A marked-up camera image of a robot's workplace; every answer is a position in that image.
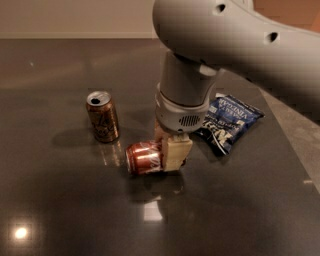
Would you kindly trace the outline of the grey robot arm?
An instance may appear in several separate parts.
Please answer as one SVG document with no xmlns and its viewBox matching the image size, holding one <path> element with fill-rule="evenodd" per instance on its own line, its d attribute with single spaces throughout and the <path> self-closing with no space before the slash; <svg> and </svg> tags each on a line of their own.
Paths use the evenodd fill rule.
<svg viewBox="0 0 320 256">
<path fill-rule="evenodd" d="M 155 0 L 153 25 L 168 48 L 156 119 L 169 133 L 200 128 L 221 70 L 271 88 L 319 121 L 319 34 L 265 18 L 252 0 Z"/>
</svg>

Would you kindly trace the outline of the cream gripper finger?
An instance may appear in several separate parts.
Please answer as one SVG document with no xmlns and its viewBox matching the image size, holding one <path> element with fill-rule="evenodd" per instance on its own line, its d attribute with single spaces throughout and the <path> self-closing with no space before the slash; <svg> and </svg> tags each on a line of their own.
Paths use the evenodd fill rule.
<svg viewBox="0 0 320 256">
<path fill-rule="evenodd" d="M 155 120 L 154 140 L 158 143 L 161 143 L 163 140 L 167 140 L 169 137 L 170 137 L 170 134 L 160 126 L 158 120 Z"/>
<path fill-rule="evenodd" d="M 166 172 L 179 170 L 187 158 L 193 141 L 187 133 L 165 136 L 162 139 L 162 166 Z"/>
</svg>

